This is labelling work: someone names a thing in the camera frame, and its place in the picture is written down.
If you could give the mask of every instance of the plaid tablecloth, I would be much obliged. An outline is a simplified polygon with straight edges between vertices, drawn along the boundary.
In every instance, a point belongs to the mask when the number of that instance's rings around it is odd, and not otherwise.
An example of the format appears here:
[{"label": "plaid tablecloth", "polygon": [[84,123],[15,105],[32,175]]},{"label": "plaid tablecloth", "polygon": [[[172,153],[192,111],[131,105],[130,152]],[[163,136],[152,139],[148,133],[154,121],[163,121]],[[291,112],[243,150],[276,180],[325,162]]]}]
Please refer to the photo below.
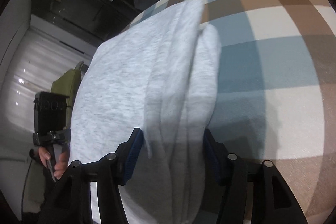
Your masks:
[{"label": "plaid tablecloth", "polygon": [[[160,0],[130,26],[184,0]],[[310,223],[336,204],[336,14],[327,0],[204,0],[221,37],[209,128],[230,152],[271,159]]]}]

